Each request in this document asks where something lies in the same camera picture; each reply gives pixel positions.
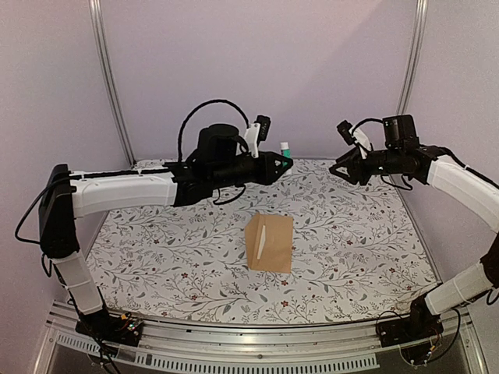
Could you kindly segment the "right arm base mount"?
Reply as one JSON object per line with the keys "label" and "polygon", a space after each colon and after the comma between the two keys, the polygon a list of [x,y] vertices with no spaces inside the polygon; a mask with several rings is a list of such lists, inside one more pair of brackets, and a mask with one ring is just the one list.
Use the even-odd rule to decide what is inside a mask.
{"label": "right arm base mount", "polygon": [[383,348],[437,336],[444,332],[439,317],[403,317],[376,324],[376,333]]}

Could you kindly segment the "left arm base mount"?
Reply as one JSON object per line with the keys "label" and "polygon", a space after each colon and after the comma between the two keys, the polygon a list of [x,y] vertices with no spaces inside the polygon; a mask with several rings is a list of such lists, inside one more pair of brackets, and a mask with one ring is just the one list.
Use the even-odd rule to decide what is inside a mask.
{"label": "left arm base mount", "polygon": [[98,340],[137,347],[142,337],[143,322],[100,311],[82,315],[76,324],[76,332]]}

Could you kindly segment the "cream letter paper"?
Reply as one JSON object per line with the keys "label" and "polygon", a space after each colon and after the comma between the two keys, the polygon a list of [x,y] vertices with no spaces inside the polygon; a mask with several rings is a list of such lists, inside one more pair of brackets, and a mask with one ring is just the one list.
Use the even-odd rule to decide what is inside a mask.
{"label": "cream letter paper", "polygon": [[257,248],[255,249],[255,252],[257,254],[256,256],[256,260],[260,261],[261,258],[262,258],[262,255],[263,255],[263,252],[264,252],[264,247],[265,247],[265,242],[266,242],[266,239],[267,239],[267,228],[266,228],[266,225],[263,224],[261,227],[260,227],[260,236],[258,238],[258,241],[257,241]]}

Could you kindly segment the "green white glue stick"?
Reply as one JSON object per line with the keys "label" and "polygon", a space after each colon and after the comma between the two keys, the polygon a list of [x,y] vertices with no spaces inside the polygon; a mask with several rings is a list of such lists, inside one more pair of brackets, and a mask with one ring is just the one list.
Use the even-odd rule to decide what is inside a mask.
{"label": "green white glue stick", "polygon": [[283,165],[288,169],[287,173],[289,173],[291,170],[292,164],[290,163],[291,150],[290,150],[288,142],[280,142],[280,150],[281,150],[281,155],[286,158],[286,161],[283,163]]}

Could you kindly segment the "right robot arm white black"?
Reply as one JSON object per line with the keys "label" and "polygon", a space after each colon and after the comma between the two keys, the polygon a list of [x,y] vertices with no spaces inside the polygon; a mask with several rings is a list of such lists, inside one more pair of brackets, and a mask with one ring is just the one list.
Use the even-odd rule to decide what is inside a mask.
{"label": "right robot arm white black", "polygon": [[[374,175],[399,175],[446,193],[498,232],[498,186],[462,163],[446,147],[419,141],[411,115],[379,120],[385,148],[374,150],[359,125],[342,121],[337,130],[351,150],[339,157],[329,172],[353,185],[366,185]],[[479,262],[412,302],[403,333],[418,340],[432,329],[434,319],[498,287],[498,243],[493,242]]]}

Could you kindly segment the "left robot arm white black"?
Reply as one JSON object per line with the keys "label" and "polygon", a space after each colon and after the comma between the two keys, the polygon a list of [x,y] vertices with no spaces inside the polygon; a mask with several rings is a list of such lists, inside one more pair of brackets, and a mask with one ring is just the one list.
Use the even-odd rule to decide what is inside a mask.
{"label": "left robot arm white black", "polygon": [[217,189],[271,185],[293,161],[260,151],[259,142],[258,123],[243,136],[233,125],[213,124],[200,130],[197,147],[185,161],[166,162],[160,168],[98,173],[72,173],[67,164],[53,168],[38,207],[40,247],[99,338],[110,337],[116,323],[104,312],[103,298],[80,253],[76,219],[136,206],[190,206]]}

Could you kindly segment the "brown kraft envelope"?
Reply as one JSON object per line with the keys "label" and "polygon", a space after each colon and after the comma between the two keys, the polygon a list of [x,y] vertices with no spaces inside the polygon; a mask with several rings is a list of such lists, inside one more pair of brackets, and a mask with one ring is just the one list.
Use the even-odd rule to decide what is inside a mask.
{"label": "brown kraft envelope", "polygon": [[[256,260],[260,227],[265,224],[267,239],[260,261]],[[291,273],[293,218],[256,213],[245,227],[247,266],[251,270]]]}

